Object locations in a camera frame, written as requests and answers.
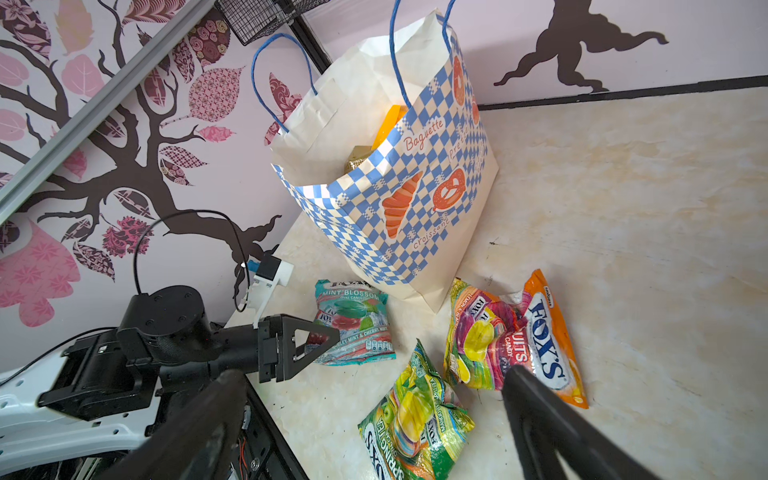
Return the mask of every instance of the green candy bag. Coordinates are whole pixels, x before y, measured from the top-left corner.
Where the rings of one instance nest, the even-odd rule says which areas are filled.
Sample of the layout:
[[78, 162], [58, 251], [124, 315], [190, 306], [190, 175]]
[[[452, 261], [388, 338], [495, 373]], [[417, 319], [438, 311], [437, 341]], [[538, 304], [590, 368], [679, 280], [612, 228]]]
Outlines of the green candy bag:
[[395, 385], [357, 425], [378, 480], [443, 480], [475, 427], [421, 341]]

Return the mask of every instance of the candy bag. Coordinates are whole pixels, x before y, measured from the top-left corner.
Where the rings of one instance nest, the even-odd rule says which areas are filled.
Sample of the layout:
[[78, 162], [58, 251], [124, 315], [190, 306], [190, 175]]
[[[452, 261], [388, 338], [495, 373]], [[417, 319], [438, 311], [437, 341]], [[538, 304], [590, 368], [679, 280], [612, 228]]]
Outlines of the candy bag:
[[454, 279], [445, 343], [448, 383], [501, 390], [513, 365], [524, 365], [564, 401], [589, 408], [571, 337], [541, 270], [521, 292], [501, 297]]
[[[318, 280], [315, 297], [315, 323], [339, 329], [341, 334], [339, 343], [317, 357], [315, 363], [357, 365], [395, 358], [386, 321], [386, 293], [366, 282]], [[307, 353], [324, 341], [325, 336], [311, 333], [306, 340]]]
[[448, 478], [474, 427], [419, 340], [389, 394], [357, 426], [382, 480]]

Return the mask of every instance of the pink wall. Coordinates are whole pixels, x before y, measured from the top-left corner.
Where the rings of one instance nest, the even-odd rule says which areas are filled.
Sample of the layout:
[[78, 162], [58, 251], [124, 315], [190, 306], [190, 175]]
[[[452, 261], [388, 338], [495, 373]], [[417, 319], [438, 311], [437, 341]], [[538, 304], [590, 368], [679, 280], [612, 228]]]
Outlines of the pink wall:
[[[338, 58], [364, 38], [387, 35], [393, 3], [334, 0], [312, 10], [307, 18], [330, 56]], [[401, 28], [434, 8], [445, 11], [447, 3], [404, 0], [396, 26]], [[561, 15], [560, 25], [573, 30], [575, 35], [566, 38], [563, 29], [556, 30], [551, 35], [553, 45], [546, 52], [561, 53], [565, 64], [578, 59], [574, 49], [582, 52], [575, 71], [586, 79], [602, 81], [608, 90], [768, 74], [768, 55], [764, 52], [768, 45], [768, 2], [764, 0], [558, 0], [558, 4], [580, 6], [581, 13], [592, 16], [567, 12]], [[512, 78], [503, 86], [494, 85], [508, 71], [514, 71], [524, 55], [536, 51], [539, 35], [552, 20], [554, 5], [554, 0], [458, 0], [454, 4], [450, 23], [461, 39], [479, 103], [593, 91], [559, 81], [559, 57], [538, 64], [523, 78]], [[598, 14], [607, 21], [594, 17]], [[614, 28], [608, 22], [632, 35], [660, 32], [669, 43], [660, 45], [656, 39], [650, 39], [635, 48], [617, 51], [613, 47], [622, 48], [622, 40], [611, 33]], [[598, 46], [610, 49], [590, 53], [585, 40], [593, 45], [591, 50], [599, 49]]]
[[[151, 5], [162, 4], [167, 18], [178, 6], [177, 0], [158, 1]], [[0, 0], [0, 8], [8, 2], [22, 0]], [[91, 68], [100, 49], [104, 69], [119, 68], [114, 17], [97, 2], [86, 3], [26, 7], [48, 26], [48, 58], [27, 47], [14, 49], [11, 44], [22, 42], [0, 29], [0, 172], [6, 174], [0, 182], [109, 80]], [[71, 13], [70, 22], [80, 22], [78, 31], [91, 16], [91, 41], [64, 40], [62, 9]], [[153, 35], [163, 27], [130, 1], [120, 0], [116, 12], [123, 24], [118, 51], [126, 58], [147, 40], [139, 29]], [[189, 208], [223, 211], [256, 259], [296, 219], [299, 208], [270, 166], [265, 136], [273, 121], [250, 85], [251, 58], [261, 42], [243, 47], [219, 19], [209, 13], [199, 24], [203, 31], [191, 32], [111, 114], [111, 127], [94, 132], [0, 228], [0, 371], [82, 330], [119, 324], [135, 294], [131, 253], [153, 219]], [[84, 47], [67, 52], [67, 45]], [[289, 42], [273, 44], [260, 56], [257, 85], [268, 104], [280, 111], [279, 100], [290, 113], [296, 102], [290, 95], [310, 86], [300, 51]], [[39, 105], [31, 103], [28, 89]], [[145, 292], [193, 286], [203, 295], [209, 319], [222, 322], [234, 309], [233, 257], [240, 254], [233, 254], [237, 244], [229, 224], [207, 217], [187, 215], [155, 227], [140, 247], [139, 275]]]

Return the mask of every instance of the marble tabletop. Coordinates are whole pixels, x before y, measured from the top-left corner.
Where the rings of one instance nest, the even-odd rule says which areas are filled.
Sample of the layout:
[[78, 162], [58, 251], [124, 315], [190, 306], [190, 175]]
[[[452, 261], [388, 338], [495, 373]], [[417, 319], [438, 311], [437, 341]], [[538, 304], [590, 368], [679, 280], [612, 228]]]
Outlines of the marble tabletop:
[[[579, 413], [658, 475], [763, 477], [768, 89], [482, 119], [500, 170], [457, 275], [500, 294], [541, 268], [591, 405]], [[318, 279], [355, 278], [306, 215], [276, 255], [296, 268], [265, 314], [312, 319]], [[313, 480], [374, 479], [356, 426], [417, 338], [442, 371], [445, 305], [388, 307], [397, 359], [255, 383]], [[477, 426], [450, 478], [522, 478], [500, 394], [457, 393]]]

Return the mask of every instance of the blue rope handle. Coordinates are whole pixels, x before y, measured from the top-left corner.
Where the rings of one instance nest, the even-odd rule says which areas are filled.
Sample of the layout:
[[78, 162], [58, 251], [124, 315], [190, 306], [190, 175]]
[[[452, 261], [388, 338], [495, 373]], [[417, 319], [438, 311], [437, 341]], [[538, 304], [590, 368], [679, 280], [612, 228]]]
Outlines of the blue rope handle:
[[253, 91], [256, 93], [256, 98], [259, 99], [259, 103], [261, 103], [261, 106], [264, 107], [266, 111], [272, 115], [272, 118], [275, 119], [275, 122], [286, 131], [286, 133], [289, 133], [290, 131], [286, 128], [285, 125], [283, 125], [283, 122], [280, 121], [280, 119], [275, 115], [275, 112], [271, 111], [269, 107], [264, 103], [264, 100], [261, 98], [261, 95], [259, 95], [259, 91], [256, 89], [256, 79], [254, 77], [254, 72], [256, 71], [256, 59], [259, 58], [259, 53], [267, 47], [270, 46], [270, 44], [277, 40], [278, 38], [287, 38], [291, 40], [293, 43], [299, 46], [301, 48], [301, 52], [304, 54], [304, 60], [306, 60], [306, 69], [310, 71], [310, 85], [312, 85], [312, 91], [315, 92], [315, 95], [317, 95], [317, 90], [315, 89], [315, 84], [312, 81], [312, 66], [310, 65], [310, 58], [306, 56], [306, 51], [304, 51], [304, 47], [301, 46], [298, 40], [296, 40], [291, 35], [288, 35], [286, 33], [276, 33], [275, 35], [272, 35], [269, 40], [265, 41], [263, 45], [259, 47], [258, 50], [256, 50], [256, 53], [253, 54], [253, 62], [250, 64], [250, 83], [253, 85]]
[[[442, 39], [445, 41], [445, 46], [448, 49], [448, 53], [451, 53], [451, 43], [448, 41], [448, 18], [451, 16], [451, 10], [453, 9], [453, 2], [448, 2], [448, 8], [445, 10], [445, 19], [442, 22]], [[389, 20], [389, 56], [392, 57], [392, 66], [395, 69], [395, 78], [397, 78], [397, 84], [400, 85], [400, 93], [402, 93], [402, 99], [406, 102], [406, 107], [410, 110], [413, 108], [411, 101], [406, 94], [406, 86], [402, 83], [402, 76], [400, 75], [400, 69], [397, 66], [397, 58], [395, 57], [395, 17], [397, 16], [397, 9], [400, 6], [400, 0], [395, 0], [395, 8], [392, 9], [392, 18]]]

